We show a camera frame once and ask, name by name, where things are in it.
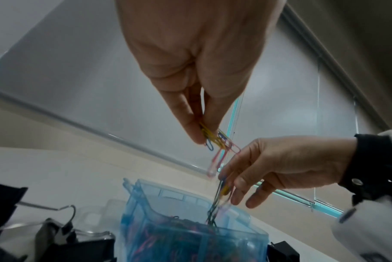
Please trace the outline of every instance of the blue plastic container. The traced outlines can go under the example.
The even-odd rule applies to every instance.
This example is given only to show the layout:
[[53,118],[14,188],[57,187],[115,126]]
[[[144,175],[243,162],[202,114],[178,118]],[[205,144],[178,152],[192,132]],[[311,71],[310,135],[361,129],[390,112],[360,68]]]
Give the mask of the blue plastic container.
[[212,202],[145,180],[132,185],[121,220],[128,262],[264,262],[268,234],[235,207],[205,225]]

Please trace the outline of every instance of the transparent plastic box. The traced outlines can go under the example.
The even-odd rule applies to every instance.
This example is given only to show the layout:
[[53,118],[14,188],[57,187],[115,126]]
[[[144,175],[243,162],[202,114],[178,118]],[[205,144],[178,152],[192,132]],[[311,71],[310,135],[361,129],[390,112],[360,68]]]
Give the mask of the transparent plastic box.
[[205,224],[212,202],[168,186],[124,179],[130,193],[121,218],[123,261],[264,262],[269,237],[235,207]]

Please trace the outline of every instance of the hand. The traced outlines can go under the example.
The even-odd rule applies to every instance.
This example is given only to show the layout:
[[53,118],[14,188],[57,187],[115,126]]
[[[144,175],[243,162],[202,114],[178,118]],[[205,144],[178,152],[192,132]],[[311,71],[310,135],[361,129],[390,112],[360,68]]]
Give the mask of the hand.
[[[198,144],[244,91],[286,0],[117,0],[127,44]],[[201,88],[205,112],[202,112]]]
[[226,164],[219,179],[235,185],[231,198],[238,205],[248,190],[264,180],[246,202],[259,206],[276,189],[313,188],[338,183],[357,147],[357,140],[288,136],[259,138]]

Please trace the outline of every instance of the white table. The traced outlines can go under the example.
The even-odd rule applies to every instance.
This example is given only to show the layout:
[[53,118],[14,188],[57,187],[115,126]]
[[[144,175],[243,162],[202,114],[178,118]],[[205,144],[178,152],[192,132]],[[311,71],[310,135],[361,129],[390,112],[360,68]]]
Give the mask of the white table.
[[[51,207],[74,204],[80,213],[94,210],[106,206],[110,199],[127,201],[128,193],[122,186],[125,177],[133,182],[138,178],[148,179],[145,175],[66,152],[0,148],[0,183],[28,187],[22,200],[29,203]],[[71,214],[72,210],[54,212],[18,207],[8,224],[43,221],[49,217],[65,223]],[[88,219],[94,224],[97,221],[93,220],[99,218]],[[269,233],[272,242],[287,241],[300,253],[301,261],[335,261],[264,222],[255,218],[252,221]],[[38,230],[39,226],[4,231],[0,247],[16,256],[29,255],[27,261],[33,261],[34,237]]]

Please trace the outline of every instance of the black sleeve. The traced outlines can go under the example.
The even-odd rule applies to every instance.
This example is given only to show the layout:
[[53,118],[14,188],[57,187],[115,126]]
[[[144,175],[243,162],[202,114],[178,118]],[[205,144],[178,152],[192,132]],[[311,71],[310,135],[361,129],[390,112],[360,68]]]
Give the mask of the black sleeve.
[[363,199],[392,196],[392,141],[389,136],[355,135],[357,150],[340,186],[354,193],[353,205]]

